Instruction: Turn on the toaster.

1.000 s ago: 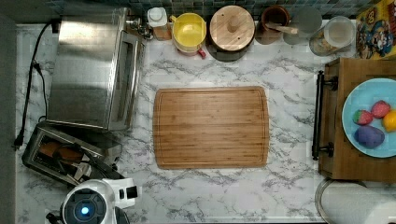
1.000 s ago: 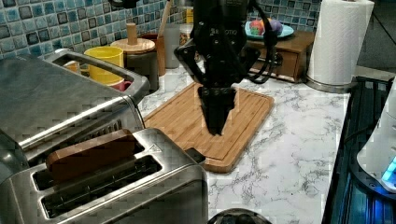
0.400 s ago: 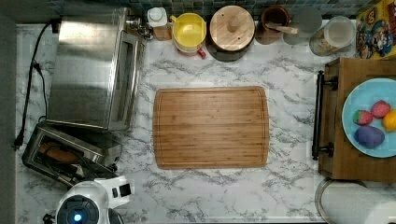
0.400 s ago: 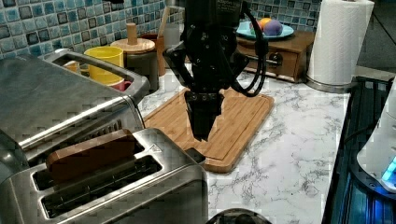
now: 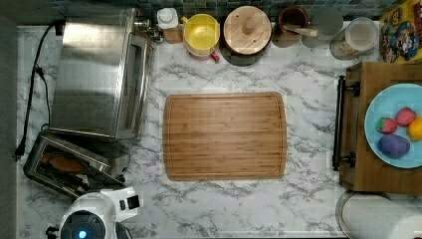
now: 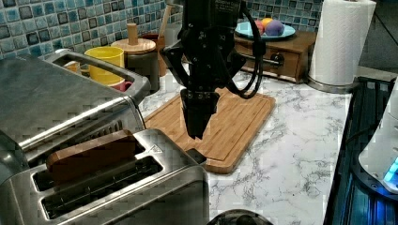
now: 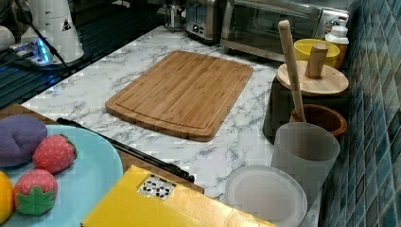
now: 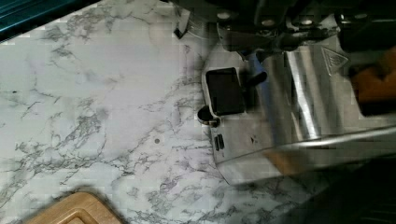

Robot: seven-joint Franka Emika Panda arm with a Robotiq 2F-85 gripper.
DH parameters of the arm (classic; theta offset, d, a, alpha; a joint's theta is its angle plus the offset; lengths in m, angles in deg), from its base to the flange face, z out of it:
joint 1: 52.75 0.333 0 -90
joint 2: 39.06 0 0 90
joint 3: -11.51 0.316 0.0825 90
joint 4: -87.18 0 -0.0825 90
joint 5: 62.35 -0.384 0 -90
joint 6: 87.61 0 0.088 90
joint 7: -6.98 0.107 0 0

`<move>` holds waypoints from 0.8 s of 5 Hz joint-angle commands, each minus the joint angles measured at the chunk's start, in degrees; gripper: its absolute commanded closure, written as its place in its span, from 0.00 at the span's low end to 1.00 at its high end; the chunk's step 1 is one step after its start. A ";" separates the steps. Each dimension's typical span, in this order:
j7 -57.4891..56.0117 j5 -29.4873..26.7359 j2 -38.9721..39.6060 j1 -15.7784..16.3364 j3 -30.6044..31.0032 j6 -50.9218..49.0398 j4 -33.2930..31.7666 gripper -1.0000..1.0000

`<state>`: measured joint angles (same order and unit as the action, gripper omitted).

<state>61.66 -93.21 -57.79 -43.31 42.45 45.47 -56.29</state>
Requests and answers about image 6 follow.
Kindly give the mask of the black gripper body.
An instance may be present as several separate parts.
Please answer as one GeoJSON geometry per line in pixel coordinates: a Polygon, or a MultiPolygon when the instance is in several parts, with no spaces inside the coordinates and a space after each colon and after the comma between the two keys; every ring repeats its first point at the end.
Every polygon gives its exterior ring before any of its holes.
{"type": "Polygon", "coordinates": [[[213,24],[184,22],[178,41],[161,50],[161,56],[175,79],[183,86],[182,94],[212,94],[226,87],[238,89],[233,77],[245,60],[235,51],[234,31],[237,20],[217,19],[213,24]]]}

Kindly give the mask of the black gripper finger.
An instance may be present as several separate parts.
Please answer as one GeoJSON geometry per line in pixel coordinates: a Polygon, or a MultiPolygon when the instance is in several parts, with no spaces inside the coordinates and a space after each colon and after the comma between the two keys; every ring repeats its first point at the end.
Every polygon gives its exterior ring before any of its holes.
{"type": "Polygon", "coordinates": [[[186,130],[191,138],[202,138],[203,126],[201,114],[198,107],[194,104],[193,98],[189,98],[190,94],[191,92],[188,89],[183,89],[180,92],[186,130]]]}
{"type": "Polygon", "coordinates": [[[217,103],[220,95],[216,92],[198,92],[195,110],[195,136],[203,139],[204,132],[210,117],[217,111],[217,103]]]}

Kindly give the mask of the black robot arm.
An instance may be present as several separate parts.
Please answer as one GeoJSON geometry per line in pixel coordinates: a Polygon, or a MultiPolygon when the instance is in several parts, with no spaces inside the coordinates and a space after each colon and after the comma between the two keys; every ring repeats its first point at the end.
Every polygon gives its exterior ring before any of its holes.
{"type": "Polygon", "coordinates": [[[180,91],[188,135],[201,139],[217,111],[218,88],[236,95],[243,92],[232,81],[242,63],[234,53],[234,31],[241,0],[184,0],[183,20],[177,42],[161,56],[180,91]]]}

